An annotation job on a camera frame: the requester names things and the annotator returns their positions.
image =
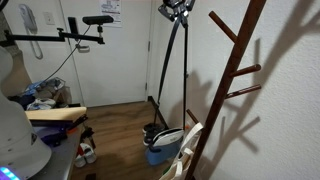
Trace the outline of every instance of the black cable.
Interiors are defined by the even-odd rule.
[[[187,109],[187,65],[188,65],[188,24],[185,27],[184,36],[184,73],[183,73],[183,130],[186,128],[186,109]]]
[[[83,33],[83,35],[86,35],[86,33],[89,31],[90,27],[91,27],[91,25],[89,25],[89,27],[88,27],[87,30]],[[35,86],[35,87],[33,87],[32,89],[29,89],[29,90],[27,90],[27,91],[24,91],[24,92],[21,93],[21,94],[25,94],[25,93],[27,93],[27,92],[30,92],[30,91],[38,88],[42,83],[48,81],[52,76],[54,76],[54,75],[63,67],[63,65],[68,61],[68,59],[72,56],[72,54],[74,53],[74,51],[77,49],[77,45],[76,45],[76,47],[71,51],[71,53],[69,54],[69,56],[68,56],[68,57],[63,61],[63,63],[59,66],[59,68],[58,68],[56,71],[54,71],[54,73],[52,73],[49,77],[47,77],[45,80],[43,80],[43,81],[42,81],[41,83],[39,83],[37,86]]]
[[[83,33],[83,35],[86,35],[86,33],[89,31],[91,25],[88,27],[88,29]],[[42,81],[42,83],[46,82],[47,80],[49,80],[52,76],[54,76],[62,67],[63,65],[68,61],[68,59],[72,56],[72,54],[74,53],[74,51],[77,49],[77,45],[76,47],[72,50],[72,52],[69,54],[69,56],[63,61],[63,63],[59,66],[59,68],[54,72],[52,73],[49,77],[47,77],[45,80]]]

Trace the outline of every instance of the blue light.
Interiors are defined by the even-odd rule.
[[[5,174],[7,174],[7,173],[10,172],[9,169],[7,169],[7,168],[1,168],[1,171],[2,171],[3,173],[5,173]]]
[[[8,168],[6,167],[1,167],[0,171],[2,173],[0,173],[0,178],[3,177],[3,175],[5,175],[5,177],[9,178],[10,180],[20,180],[16,175],[14,175]]]

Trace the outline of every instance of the wooden board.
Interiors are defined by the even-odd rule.
[[[31,120],[77,120],[87,113],[86,107],[50,109],[38,111],[26,111],[28,119]]]

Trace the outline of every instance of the wooden floor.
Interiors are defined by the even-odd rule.
[[[151,102],[89,108],[87,125],[92,127],[98,159],[82,168],[74,167],[72,180],[96,173],[98,180],[153,180],[170,165],[150,166],[144,155],[142,127],[153,121]]]

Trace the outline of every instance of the shoe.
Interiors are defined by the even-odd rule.
[[[163,129],[157,128],[157,129],[147,131],[144,134],[143,144],[145,146],[149,146],[149,144],[152,143],[153,138],[156,137],[159,133],[161,133],[163,131],[164,131],[164,128]]]
[[[85,143],[80,144],[84,152],[84,158],[88,164],[94,163],[97,160],[97,156],[94,153],[93,149]]]
[[[76,160],[74,161],[74,165],[78,168],[83,167],[84,165],[86,165],[86,160],[84,158],[84,156],[81,156],[80,154],[77,156]]]
[[[156,130],[163,131],[164,129],[165,129],[164,125],[149,123],[143,127],[142,132],[146,134],[147,132],[150,132],[150,131],[156,131]]]

